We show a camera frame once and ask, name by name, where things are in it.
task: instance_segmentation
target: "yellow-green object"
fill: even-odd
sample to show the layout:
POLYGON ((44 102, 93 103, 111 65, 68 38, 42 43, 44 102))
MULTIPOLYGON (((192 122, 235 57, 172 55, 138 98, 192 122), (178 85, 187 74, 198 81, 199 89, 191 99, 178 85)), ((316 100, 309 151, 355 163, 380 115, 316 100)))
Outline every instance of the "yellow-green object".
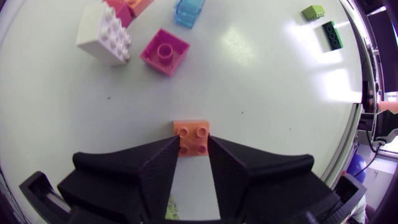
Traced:
POLYGON ((167 220, 180 220, 180 217, 177 214, 178 212, 178 207, 174 202, 173 196, 169 197, 169 203, 167 204, 167 210, 166 210, 166 217, 165 219, 167 220))
POLYGON ((325 16, 325 10, 323 10, 322 6, 312 5, 302 11, 304 17, 308 21, 317 20, 323 16, 325 16))

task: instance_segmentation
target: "white table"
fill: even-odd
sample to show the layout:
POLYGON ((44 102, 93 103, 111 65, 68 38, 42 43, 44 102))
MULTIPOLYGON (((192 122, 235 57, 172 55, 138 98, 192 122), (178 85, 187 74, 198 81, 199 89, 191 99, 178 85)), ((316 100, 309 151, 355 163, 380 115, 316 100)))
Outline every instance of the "white table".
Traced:
MULTIPOLYGON (((75 47, 87 1, 29 0, 0 48, 0 163, 18 185, 41 170, 56 186, 76 152, 105 153, 172 135, 175 119, 207 119, 210 133, 278 154, 311 154, 321 176, 361 101, 359 53, 339 1, 207 0, 192 30, 156 0, 128 28, 131 60, 107 67, 75 47), (326 16, 300 14, 321 4, 326 16), (330 52, 321 25, 344 47, 330 52), (172 78, 139 54, 160 28, 191 44, 172 78)), ((219 218, 208 157, 180 158, 172 189, 181 219, 219 218)))

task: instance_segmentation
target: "wire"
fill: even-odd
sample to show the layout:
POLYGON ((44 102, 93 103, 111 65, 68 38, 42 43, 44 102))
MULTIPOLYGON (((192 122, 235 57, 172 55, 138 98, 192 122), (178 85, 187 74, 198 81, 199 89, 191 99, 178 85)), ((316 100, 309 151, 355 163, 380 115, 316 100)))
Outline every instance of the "wire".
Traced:
POLYGON ((377 150, 376 150, 376 152, 374 154, 374 157, 373 157, 372 161, 365 168, 363 168, 361 171, 359 171, 357 174, 355 174, 354 177, 356 177, 357 175, 362 173, 364 170, 366 170, 366 168, 368 168, 372 164, 372 162, 376 159, 377 155, 379 154, 380 146, 381 146, 381 144, 379 144, 379 146, 377 147, 377 150))
POLYGON ((369 137, 369 131, 368 130, 366 130, 366 138, 368 139, 368 143, 369 143, 369 146, 371 147, 372 152, 376 153, 379 149, 377 149, 377 151, 373 149, 373 145, 372 145, 372 142, 371 142, 371 138, 369 137))

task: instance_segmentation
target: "orange duplo brick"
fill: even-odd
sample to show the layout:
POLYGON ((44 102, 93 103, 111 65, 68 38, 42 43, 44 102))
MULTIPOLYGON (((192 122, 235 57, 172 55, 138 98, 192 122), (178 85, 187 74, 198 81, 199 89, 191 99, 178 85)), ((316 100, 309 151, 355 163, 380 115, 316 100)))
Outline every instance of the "orange duplo brick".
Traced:
POLYGON ((154 0, 124 0, 128 3, 130 13, 137 17, 141 14, 154 0))
POLYGON ((173 121, 173 134, 180 136, 178 156, 207 156, 209 128, 205 120, 173 121))

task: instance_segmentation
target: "dark green lego brick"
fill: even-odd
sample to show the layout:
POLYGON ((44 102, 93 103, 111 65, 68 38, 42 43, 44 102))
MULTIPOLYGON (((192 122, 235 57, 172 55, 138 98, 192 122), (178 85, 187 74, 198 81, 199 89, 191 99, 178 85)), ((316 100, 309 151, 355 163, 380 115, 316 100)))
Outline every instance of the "dark green lego brick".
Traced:
POLYGON ((323 10, 322 6, 312 5, 304 9, 302 14, 307 21, 314 21, 325 16, 325 10, 323 10))
POLYGON ((343 43, 341 43, 340 35, 338 35, 337 29, 335 29, 335 23, 333 21, 323 24, 322 28, 325 31, 331 50, 343 48, 343 43))

